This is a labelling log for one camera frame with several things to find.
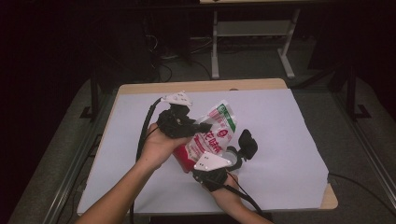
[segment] green stripe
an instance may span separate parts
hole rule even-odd
[[[218,111],[220,114],[224,115],[224,118],[227,119],[228,124],[230,125],[231,129],[235,133],[235,124],[233,123],[233,119],[230,116],[230,113],[228,113],[227,107],[224,104],[219,105]]]

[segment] hand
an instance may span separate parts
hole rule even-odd
[[[235,182],[235,180],[238,181],[238,176],[232,175],[233,177],[231,177],[231,175],[232,174],[228,174],[224,185],[229,185],[235,189],[239,189],[239,186]],[[218,207],[227,214],[230,214],[232,211],[237,210],[237,208],[244,206],[242,204],[241,198],[227,189],[217,189],[213,192],[210,192],[210,194],[215,199]]]
[[[172,139],[162,133],[156,123],[149,126],[148,134],[139,161],[151,165],[153,169],[160,168],[175,148],[191,140],[190,137]]]

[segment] snack bag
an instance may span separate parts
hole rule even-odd
[[[212,124],[210,131],[197,133],[188,144],[178,147],[173,153],[185,173],[193,169],[205,151],[221,155],[235,133],[236,119],[225,100],[220,101],[207,115],[195,121],[201,122]]]

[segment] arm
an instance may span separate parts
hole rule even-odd
[[[77,223],[121,223],[154,171],[176,147],[189,141],[189,138],[170,139],[156,128],[156,124],[150,125],[148,132],[155,131],[146,139],[139,161]]]
[[[238,185],[235,181],[228,176],[224,185],[230,185],[235,189],[239,189]],[[227,189],[218,189],[213,192],[210,192],[213,198],[216,201],[216,204],[221,208],[225,213],[227,213],[230,217],[233,217],[238,222],[245,224],[269,224],[271,221],[259,216],[258,214],[250,211],[246,208],[241,201],[241,198],[234,193],[228,191]]]

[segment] white paper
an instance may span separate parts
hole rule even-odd
[[[136,148],[149,107],[167,93],[119,95],[78,206],[84,213],[134,165]],[[236,115],[231,146],[249,129],[259,149],[239,170],[239,182],[263,210],[319,208],[328,170],[318,154],[290,90],[187,92],[189,117],[198,119],[220,100]],[[169,108],[160,103],[152,116]],[[220,212],[211,196],[171,158],[151,177],[137,197],[139,214]]]

